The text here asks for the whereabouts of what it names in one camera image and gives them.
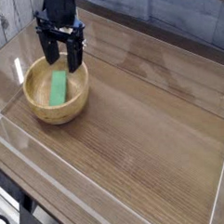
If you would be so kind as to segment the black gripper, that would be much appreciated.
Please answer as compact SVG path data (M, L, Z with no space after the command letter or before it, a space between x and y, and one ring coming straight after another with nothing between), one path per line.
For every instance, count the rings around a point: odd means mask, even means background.
M75 0L44 0L44 9L35 11L36 32L46 61L52 65L59 59L58 42L67 45L69 72L82 64L85 25L77 18Z

